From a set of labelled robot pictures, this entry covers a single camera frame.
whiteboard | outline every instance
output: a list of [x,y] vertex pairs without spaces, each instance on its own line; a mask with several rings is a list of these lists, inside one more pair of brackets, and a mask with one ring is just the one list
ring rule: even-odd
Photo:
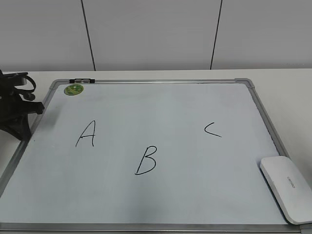
[[246,85],[67,86],[0,198],[0,222],[286,224],[259,169],[278,152]]

whiteboard eraser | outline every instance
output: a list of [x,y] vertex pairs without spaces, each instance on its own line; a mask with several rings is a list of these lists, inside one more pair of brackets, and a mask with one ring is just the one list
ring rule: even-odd
[[295,164],[284,156],[266,157],[260,168],[286,219],[312,223],[312,190]]

